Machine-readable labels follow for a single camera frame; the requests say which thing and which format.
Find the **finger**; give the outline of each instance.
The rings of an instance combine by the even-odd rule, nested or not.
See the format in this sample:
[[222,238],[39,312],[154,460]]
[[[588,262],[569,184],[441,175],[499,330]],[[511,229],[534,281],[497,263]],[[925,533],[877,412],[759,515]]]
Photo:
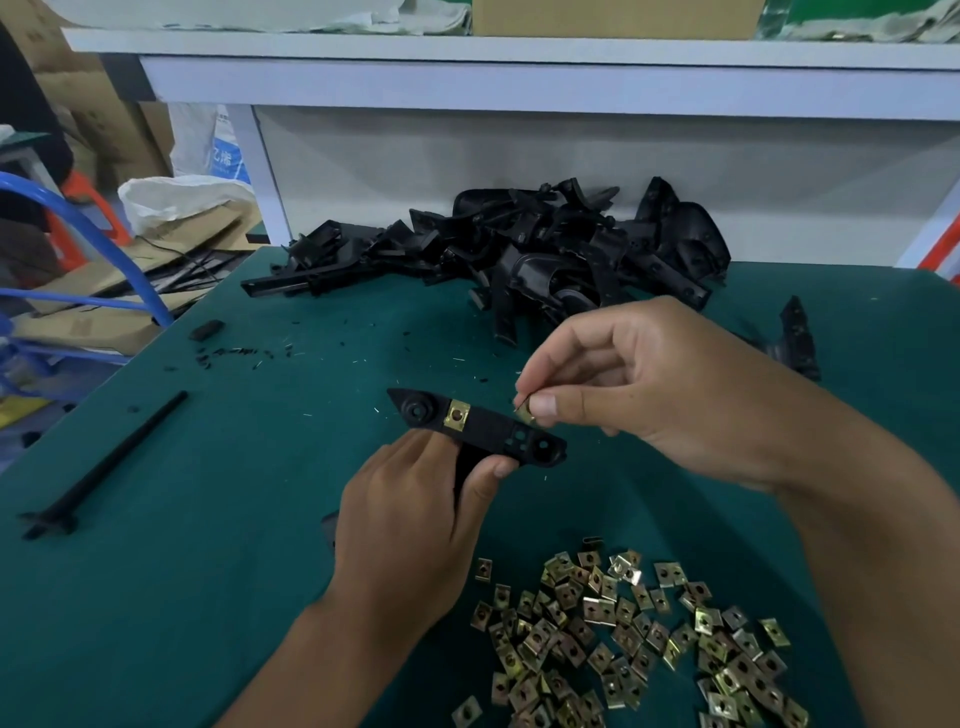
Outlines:
[[480,536],[480,526],[493,503],[500,481],[519,467],[514,459],[503,455],[485,457],[467,476],[460,493],[457,521],[453,526],[453,543],[472,552]]
[[[585,386],[588,387],[622,387],[626,384],[631,383],[630,375],[627,374],[627,371],[623,367],[617,369],[611,369],[608,372],[601,372],[593,379],[588,382],[585,382]],[[539,427],[552,427],[557,422],[560,422],[557,417],[550,415],[543,415],[537,417],[537,426]],[[605,431],[608,435],[613,433],[616,435],[618,430],[614,427],[606,427]]]
[[597,425],[630,429],[628,418],[643,405],[633,385],[591,387],[567,384],[541,390],[530,397],[530,413],[546,423]]
[[581,352],[613,347],[614,330],[625,306],[609,306],[571,316],[554,329],[527,361],[516,380],[520,393],[542,389],[550,377]]
[[[614,379],[617,384],[627,383],[629,381],[627,367],[628,362],[624,361],[620,352],[613,348],[581,352],[564,364],[543,386],[595,384],[598,377],[606,376],[609,378],[611,373],[615,374]],[[604,385],[615,386],[615,384],[606,382],[604,382]],[[517,392],[514,396],[514,409],[520,407],[530,394],[529,392]]]
[[394,450],[381,463],[381,467],[392,475],[409,469],[426,447],[430,435],[428,429],[411,429],[395,442]]
[[570,359],[550,377],[547,385],[586,384],[602,372],[623,368],[623,357],[613,347],[591,349]]
[[424,473],[443,473],[446,470],[453,475],[457,463],[460,443],[441,432],[431,432],[423,452],[417,458],[417,469]]
[[367,462],[360,467],[360,470],[357,471],[357,474],[363,475],[372,471],[384,460],[390,457],[390,454],[394,451],[395,446],[396,443],[391,443],[390,445],[381,445],[379,448],[377,448],[373,455],[367,458]]

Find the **fingernail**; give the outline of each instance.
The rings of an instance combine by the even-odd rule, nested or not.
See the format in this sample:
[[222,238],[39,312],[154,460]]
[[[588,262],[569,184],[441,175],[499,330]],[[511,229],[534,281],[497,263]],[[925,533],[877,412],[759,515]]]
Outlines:
[[493,476],[497,480],[503,480],[507,475],[515,471],[517,468],[517,462],[511,460],[509,462],[502,462],[493,469]]
[[540,393],[531,395],[530,414],[534,417],[556,417],[557,416],[557,398],[553,395]]

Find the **workbench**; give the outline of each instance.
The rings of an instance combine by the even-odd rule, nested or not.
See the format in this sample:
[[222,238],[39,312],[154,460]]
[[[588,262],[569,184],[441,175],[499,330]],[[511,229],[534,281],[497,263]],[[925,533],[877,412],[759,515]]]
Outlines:
[[[405,429],[386,389],[511,411],[538,333],[521,328],[517,350],[495,344],[466,281],[388,276],[318,299],[241,291],[284,257],[255,254],[0,477],[0,725],[211,724],[323,593],[333,559],[320,519]],[[960,483],[960,293],[927,272],[734,263],[707,314],[774,336],[792,294],[824,386]],[[213,318],[227,323],[220,333],[188,339]],[[213,354],[234,348],[256,351]],[[21,540],[17,513],[56,499],[180,389],[187,402],[80,508],[76,533]],[[780,621],[794,645],[780,683],[814,725],[861,724],[798,538],[770,497],[693,477],[627,435],[557,432],[567,461],[505,482],[477,546],[514,604],[544,560],[587,535],[642,552],[647,569],[678,560],[715,604]],[[450,725],[470,694],[486,712],[477,725],[506,725],[489,708],[491,640],[468,625],[491,597],[469,580],[369,725]],[[674,602],[668,624],[682,614]],[[659,665],[639,712],[611,713],[610,725],[695,725],[693,662],[677,674]]]

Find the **red stool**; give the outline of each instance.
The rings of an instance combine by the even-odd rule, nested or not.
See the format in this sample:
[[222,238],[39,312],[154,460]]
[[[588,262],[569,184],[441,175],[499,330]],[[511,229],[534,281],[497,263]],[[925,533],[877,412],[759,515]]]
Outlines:
[[[97,192],[93,184],[83,174],[76,169],[70,172],[70,176],[60,187],[60,192],[67,200],[88,199],[100,210],[101,214],[107,219],[110,227],[104,231],[104,235],[109,238],[114,245],[129,245],[132,241],[130,234],[120,222],[120,218],[113,212],[113,208]],[[65,271],[72,271],[75,268],[87,263],[83,252],[73,241],[73,237],[67,230],[60,218],[53,214],[49,209],[46,210],[47,224],[50,227],[50,242],[57,249],[60,258],[60,265]]]

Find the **blue chair frame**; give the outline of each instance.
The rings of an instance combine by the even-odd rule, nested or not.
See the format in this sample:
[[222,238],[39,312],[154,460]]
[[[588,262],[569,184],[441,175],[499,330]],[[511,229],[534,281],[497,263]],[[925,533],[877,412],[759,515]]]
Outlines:
[[[133,291],[140,297],[143,303],[134,303],[129,301],[117,301],[115,299],[102,299],[91,296],[72,296],[62,293],[47,293],[44,291],[30,291],[20,288],[0,288],[0,296],[9,296],[21,299],[34,299],[36,301],[60,301],[64,303],[79,303],[83,305],[100,305],[107,308],[127,308],[135,311],[147,311],[156,322],[162,327],[169,327],[174,323],[174,317],[163,304],[163,300],[154,287],[147,280],[135,263],[127,257],[120,248],[113,244],[103,232],[97,228],[82,212],[72,206],[60,195],[52,190],[42,187],[35,182],[26,180],[16,175],[0,172],[0,190],[14,192],[23,195],[36,203],[39,203],[53,212],[63,220],[63,222],[72,226],[86,238],[90,245],[104,257],[108,263],[117,268],[130,282]],[[5,352],[0,352],[0,366],[9,361],[12,356],[21,355],[27,361],[34,371],[40,376],[49,376],[53,373],[53,368],[43,359],[42,356],[71,356],[83,359],[95,359],[97,361],[106,361],[111,364],[126,364],[130,361],[129,356],[122,354],[111,354],[103,352],[88,352],[83,349],[61,349],[59,347],[47,347],[35,344],[30,341],[18,339],[12,335],[13,322],[0,316],[0,335],[8,338],[9,347]],[[11,394],[21,397],[39,397],[39,394],[26,392],[14,385],[6,376],[0,373],[0,387]]]

